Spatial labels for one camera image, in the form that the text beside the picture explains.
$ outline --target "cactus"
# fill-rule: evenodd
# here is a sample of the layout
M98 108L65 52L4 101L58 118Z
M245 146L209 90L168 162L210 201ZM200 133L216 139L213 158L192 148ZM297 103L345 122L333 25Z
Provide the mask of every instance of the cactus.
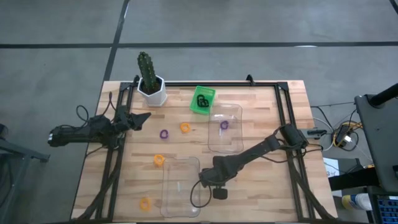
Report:
M142 79L144 80L144 85L141 87L142 90L149 95L159 91L160 86L156 81L154 65L150 56L145 52L140 52L137 60Z

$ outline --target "butcher block tabletop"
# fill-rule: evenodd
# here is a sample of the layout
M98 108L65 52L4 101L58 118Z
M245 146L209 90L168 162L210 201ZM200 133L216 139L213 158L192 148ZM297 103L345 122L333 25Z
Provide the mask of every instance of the butcher block tabletop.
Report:
M294 109L297 127L313 128L314 123L304 82L301 80L286 81L289 84L290 97ZM116 105L120 82L104 82L99 99L97 114L102 114L108 104L108 95L113 93L113 104ZM266 86L223 86L210 87L216 90L214 105L232 104L242 108L242 142L243 150L249 149L273 133L280 126L275 90ZM131 112L135 114L151 112L141 131L128 131L124 147L123 163L118 185L118 194L114 211L114 222L294 222L297 215L294 207L292 185L290 183L287 163L276 164L258 158L245 165L238 175L226 183L228 198L211 199L211 202L196 217L165 218L160 210L164 193L164 171L154 165L154 156L163 155L165 160L174 158L197 158L203 168L211 168L212 158L219 152L209 150L208 115L196 114L189 109L195 87L167 87L167 101L160 108L150 108L144 98L134 89ZM287 123L289 116L283 91L282 102ZM113 110L105 114L109 119L114 116ZM181 132L182 123L190 124L190 132ZM161 139L161 130L169 132L167 139ZM101 145L91 143L88 152ZM90 154L84 162L78 186L72 217L81 215L99 192L106 160L107 149ZM276 150L267 157L282 161L286 159L284 151ZM337 216L331 194L322 153L314 151L304 157L311 191L319 202L333 216ZM187 177L187 168L180 166L176 174L180 177L168 177L170 180L191 178L193 183L197 175ZM189 197L192 186L182 184L179 192ZM209 198L208 188L200 187L200 202L204 204ZM140 208L142 198L150 202L150 209ZM300 194L304 214L307 214L303 194ZM105 198L103 216L108 211L109 193Z

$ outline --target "transparent plastic box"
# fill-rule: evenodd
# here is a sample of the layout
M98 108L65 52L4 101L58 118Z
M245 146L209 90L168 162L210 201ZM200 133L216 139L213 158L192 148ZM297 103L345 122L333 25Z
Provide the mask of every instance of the transparent plastic box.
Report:
M212 107L209 115L208 147L211 151L221 153L243 150L241 106L218 104Z
M192 187L199 180L200 162L196 157L166 158L163 163L163 193L160 213L165 218L196 217L200 208L190 202ZM200 204L200 184L193 189L192 202Z

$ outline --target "green bin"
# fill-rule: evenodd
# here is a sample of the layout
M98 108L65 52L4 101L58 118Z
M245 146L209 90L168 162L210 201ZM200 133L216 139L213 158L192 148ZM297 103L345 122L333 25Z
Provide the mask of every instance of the green bin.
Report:
M198 95L203 95L205 97L205 99L209 101L209 107L204 108L204 107L198 106L198 103L197 103ZM206 88L203 86L197 86L195 89L195 93L193 94L193 98L192 98L191 105L189 106L189 108L193 112L196 112L196 113L209 114L211 106L213 106L213 101L214 101L215 96L216 96L216 90L211 89L211 88Z

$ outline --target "gray floor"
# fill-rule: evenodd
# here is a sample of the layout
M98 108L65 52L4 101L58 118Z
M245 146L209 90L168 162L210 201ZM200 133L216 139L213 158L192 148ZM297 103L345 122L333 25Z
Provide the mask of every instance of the gray floor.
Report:
M111 43L122 3L0 0L0 44ZM132 0L121 42L398 41L397 21L388 0ZM398 47L278 47L119 49L111 80L132 80L141 50L166 80L242 80L248 73L305 80L312 105L353 101L398 79ZM95 113L109 51L0 49L0 123L9 126L8 140L51 154L48 164L32 162L14 223L68 220L86 146L51 148L47 135L56 125L80 124L76 105ZM334 124L353 110L341 105L325 113ZM359 134L363 153L330 149L324 156L370 164ZM365 221L362 213L339 209L339 216Z

